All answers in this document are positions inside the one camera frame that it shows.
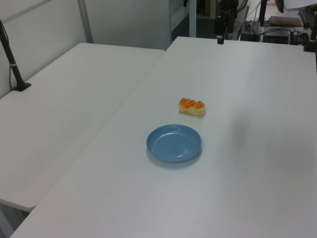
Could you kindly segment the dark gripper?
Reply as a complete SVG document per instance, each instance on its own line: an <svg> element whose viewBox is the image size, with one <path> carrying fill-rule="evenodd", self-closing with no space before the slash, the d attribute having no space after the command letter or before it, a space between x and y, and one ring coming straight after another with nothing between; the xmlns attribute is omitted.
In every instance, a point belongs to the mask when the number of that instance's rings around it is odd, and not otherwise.
<svg viewBox="0 0 317 238"><path fill-rule="evenodd" d="M233 33L234 28L234 17L237 16L238 11L238 0L218 0L217 6L220 10L220 16L225 17L226 19L226 31L227 33ZM224 43L224 23L223 19L218 16L215 18L215 25L214 25L214 33L217 36L217 43L223 45Z"/></svg>

